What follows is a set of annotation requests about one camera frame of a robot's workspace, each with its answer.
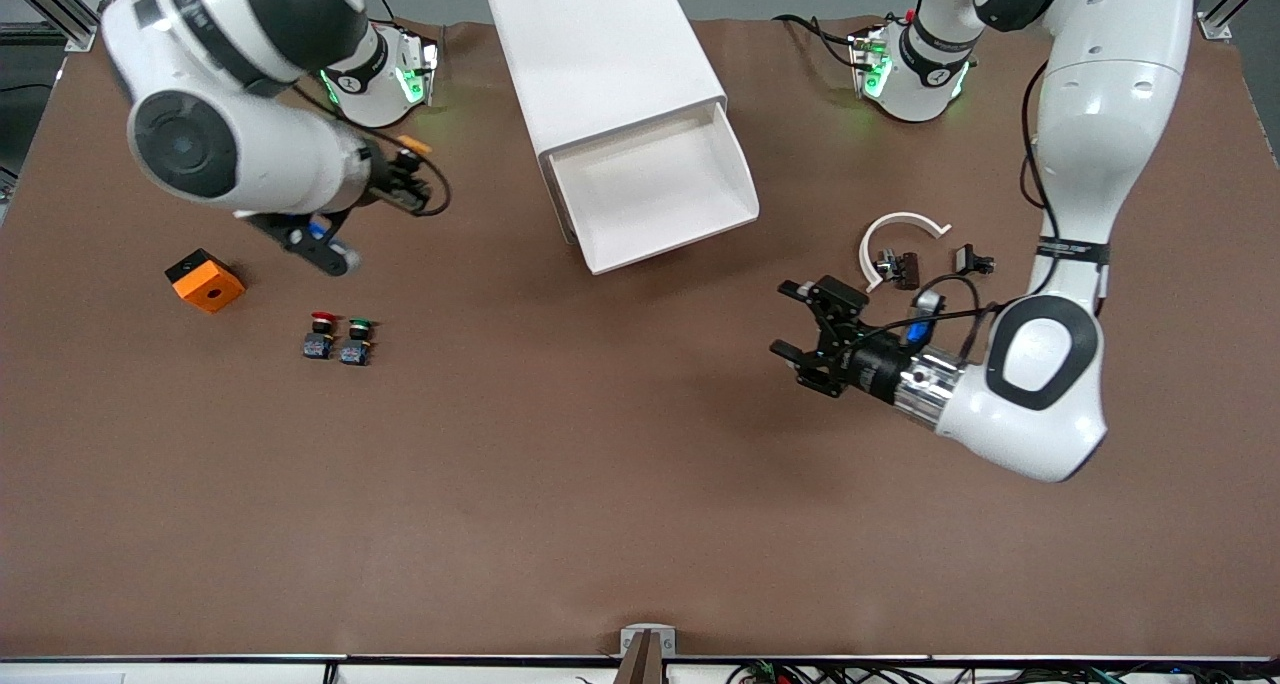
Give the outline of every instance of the metal clamp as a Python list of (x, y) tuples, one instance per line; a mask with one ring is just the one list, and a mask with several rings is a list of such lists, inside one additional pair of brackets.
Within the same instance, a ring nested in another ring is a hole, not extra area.
[(618, 635), (622, 664), (613, 684), (664, 684), (663, 660), (676, 656), (676, 628), (632, 624)]

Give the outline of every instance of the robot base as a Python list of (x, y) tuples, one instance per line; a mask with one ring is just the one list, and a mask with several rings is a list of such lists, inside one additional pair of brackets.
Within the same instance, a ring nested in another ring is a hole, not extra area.
[(379, 128), (397, 123), (420, 104), (431, 104), (438, 46), (393, 24), (374, 23), (372, 28), (388, 51), (375, 73), (362, 82), (347, 72), (325, 69), (321, 78), (329, 99), (348, 119)]
[(904, 122), (928, 122), (942, 114), (947, 104), (960, 96), (960, 87), (969, 65), (942, 87), (927, 87), (905, 65), (899, 51), (902, 26), (890, 23), (872, 29), (865, 38), (851, 41), (850, 60), (872, 67), (870, 72), (854, 69), (854, 88), (859, 99), (879, 105), (886, 114)]

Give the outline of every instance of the green led light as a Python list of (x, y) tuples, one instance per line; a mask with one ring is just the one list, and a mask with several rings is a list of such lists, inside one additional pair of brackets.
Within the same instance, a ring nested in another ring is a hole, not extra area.
[(969, 73), (969, 63), (965, 61), (964, 67), (960, 68), (960, 73), (956, 74), (956, 87), (951, 90), (951, 99), (960, 96), (960, 87), (964, 86), (964, 76)]
[(397, 68), (396, 73), (399, 76), (401, 88), (404, 91), (404, 99), (410, 104), (417, 104), (422, 101), (422, 86), (419, 82), (419, 76), (413, 72), (404, 72)]
[(333, 82), (329, 81), (329, 74), (320, 72), (320, 81), (324, 82), (324, 88), (326, 92), (329, 92), (329, 101), (333, 101), (334, 105), (338, 105), (338, 92), (333, 91)]
[(884, 79), (888, 79), (888, 73), (892, 69), (893, 61), (888, 56), (881, 58), (879, 64), (867, 74), (867, 96), (878, 97), (884, 91)]

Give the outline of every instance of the small black component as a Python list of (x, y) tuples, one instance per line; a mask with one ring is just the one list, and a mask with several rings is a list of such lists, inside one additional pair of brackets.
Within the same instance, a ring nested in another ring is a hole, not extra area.
[(961, 277), (978, 273), (991, 274), (996, 270), (996, 257), (978, 256), (973, 251), (973, 245), (965, 245), (956, 250), (956, 274)]
[(379, 147), (372, 149), (370, 163), (369, 192), (371, 196), (397, 206), (413, 216), (434, 216), (442, 210), (428, 209), (431, 200), (431, 186), (417, 178), (417, 170), (424, 164), (416, 152), (402, 149), (394, 159), (385, 159)]
[(329, 359), (333, 351), (333, 337), (320, 332), (311, 332), (302, 338), (302, 356), (307, 359)]
[(182, 279), (187, 274), (191, 274), (192, 270), (195, 270), (201, 264), (205, 264), (206, 261), (212, 261), (214, 264), (221, 266), (223, 269), (232, 272), (232, 268), (219, 261), (216, 256), (209, 254), (202, 248), (197, 248), (196, 251), (187, 255), (187, 257), (179, 261), (178, 264), (174, 264), (173, 266), (165, 269), (164, 275), (166, 279), (169, 279), (170, 284), (175, 284), (178, 283), (178, 279)]
[(374, 323), (369, 319), (352, 319), (347, 341), (338, 350), (338, 361), (356, 366), (369, 364), (370, 338), (374, 336)]
[(782, 339), (769, 347), (791, 362), (797, 383), (828, 397), (838, 397), (852, 386), (893, 402), (911, 355), (896, 336), (859, 320), (869, 301), (867, 295), (829, 275), (804, 286), (787, 281), (778, 292), (808, 306), (818, 323), (818, 346), (813, 351)]
[(353, 366), (369, 365), (369, 350), (371, 345), (362, 339), (347, 339), (338, 350), (338, 361)]
[(886, 282), (893, 282), (895, 287), (908, 292), (920, 288), (920, 257), (914, 251), (896, 256), (893, 250), (883, 250), (874, 265), (881, 277)]

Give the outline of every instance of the gray floor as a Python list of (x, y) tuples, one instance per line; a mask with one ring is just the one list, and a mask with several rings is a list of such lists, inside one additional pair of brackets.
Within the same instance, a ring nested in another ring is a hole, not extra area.
[[(389, 0), (396, 14), (431, 23), (490, 22), (485, 0)], [(692, 19), (768, 19), (794, 13), (823, 19), (901, 12), (914, 0), (680, 0)], [(1217, 0), (1204, 0), (1206, 8)], [(29, 18), (17, 0), (0, 0), (0, 22)], [(1253, 0), (1231, 23), (1245, 79), (1272, 141), (1280, 137), (1280, 0)], [(0, 88), (51, 83), (61, 60), (56, 47), (0, 46)], [(0, 165), (19, 170), (44, 111), (44, 90), (0, 94)]]

